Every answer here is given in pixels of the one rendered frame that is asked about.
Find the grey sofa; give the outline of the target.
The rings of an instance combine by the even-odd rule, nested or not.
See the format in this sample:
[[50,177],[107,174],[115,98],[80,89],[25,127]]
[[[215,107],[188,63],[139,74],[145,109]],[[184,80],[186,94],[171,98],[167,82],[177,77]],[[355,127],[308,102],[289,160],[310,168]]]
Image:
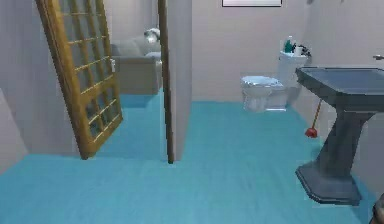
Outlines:
[[156,95],[162,87],[161,45],[144,36],[111,43],[120,92]]

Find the white fluffy cushion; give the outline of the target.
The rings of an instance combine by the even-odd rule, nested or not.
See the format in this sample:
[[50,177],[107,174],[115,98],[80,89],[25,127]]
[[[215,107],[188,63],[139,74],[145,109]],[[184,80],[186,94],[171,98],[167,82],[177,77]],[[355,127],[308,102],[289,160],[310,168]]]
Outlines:
[[158,28],[150,28],[144,32],[144,36],[149,43],[155,43],[160,40],[160,30]]

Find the wooden glass-paned door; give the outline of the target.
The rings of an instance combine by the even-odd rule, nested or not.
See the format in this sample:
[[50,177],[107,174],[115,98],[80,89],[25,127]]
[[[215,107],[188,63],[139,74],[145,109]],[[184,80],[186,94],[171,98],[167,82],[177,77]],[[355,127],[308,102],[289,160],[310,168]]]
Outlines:
[[35,0],[80,157],[123,121],[103,0]]

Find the red plunger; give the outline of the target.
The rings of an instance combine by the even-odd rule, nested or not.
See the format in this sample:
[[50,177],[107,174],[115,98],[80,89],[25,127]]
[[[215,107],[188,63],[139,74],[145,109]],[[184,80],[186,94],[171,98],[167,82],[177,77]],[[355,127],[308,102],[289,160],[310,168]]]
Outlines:
[[320,113],[321,104],[322,104],[322,101],[319,101],[312,125],[305,131],[305,135],[309,138],[316,138],[317,137],[317,130],[316,130],[315,126],[316,126],[316,122],[318,120],[318,116]]

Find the framed wall picture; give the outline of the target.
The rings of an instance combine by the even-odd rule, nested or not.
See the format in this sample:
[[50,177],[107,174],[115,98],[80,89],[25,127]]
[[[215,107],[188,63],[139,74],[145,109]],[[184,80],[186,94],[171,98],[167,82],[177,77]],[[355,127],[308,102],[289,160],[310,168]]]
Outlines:
[[281,7],[283,0],[221,0],[222,7]]

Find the dark grey pedestal sink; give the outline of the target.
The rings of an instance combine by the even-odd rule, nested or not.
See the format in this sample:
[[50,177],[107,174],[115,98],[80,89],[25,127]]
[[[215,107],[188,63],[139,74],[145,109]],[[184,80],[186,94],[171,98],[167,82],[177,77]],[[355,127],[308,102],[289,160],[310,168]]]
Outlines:
[[307,195],[321,204],[357,206],[362,196],[351,175],[364,124],[384,113],[384,69],[301,67],[297,81],[336,110],[336,119],[314,161],[296,169]]

